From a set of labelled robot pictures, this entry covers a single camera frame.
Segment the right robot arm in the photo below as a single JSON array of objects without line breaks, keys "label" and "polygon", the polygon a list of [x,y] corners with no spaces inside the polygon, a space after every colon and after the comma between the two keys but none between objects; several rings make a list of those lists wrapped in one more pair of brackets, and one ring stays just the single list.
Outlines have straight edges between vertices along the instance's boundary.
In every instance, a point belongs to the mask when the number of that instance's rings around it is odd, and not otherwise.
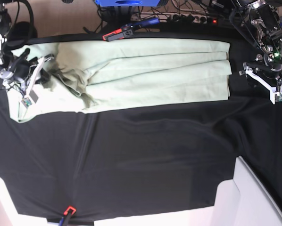
[{"label": "right robot arm", "polygon": [[29,13],[28,32],[21,43],[12,45],[10,39],[17,21],[11,20],[8,10],[5,8],[9,0],[0,0],[0,79],[3,80],[2,90],[11,89],[19,92],[19,102],[29,108],[38,101],[38,96],[33,90],[38,83],[48,82],[49,75],[43,69],[46,62],[54,58],[53,54],[28,60],[30,49],[26,48],[19,56],[12,51],[23,47],[33,36],[34,15],[30,3],[26,0],[17,1],[18,5],[24,4]]}]

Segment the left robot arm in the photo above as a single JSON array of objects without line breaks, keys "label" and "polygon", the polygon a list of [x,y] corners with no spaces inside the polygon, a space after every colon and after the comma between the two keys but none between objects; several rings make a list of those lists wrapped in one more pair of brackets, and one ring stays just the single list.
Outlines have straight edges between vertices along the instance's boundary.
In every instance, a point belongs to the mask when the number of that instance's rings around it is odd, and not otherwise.
[{"label": "left robot arm", "polygon": [[229,15],[232,26],[260,51],[239,72],[269,91],[269,99],[282,102],[282,29],[275,7],[265,0],[234,0]]}]

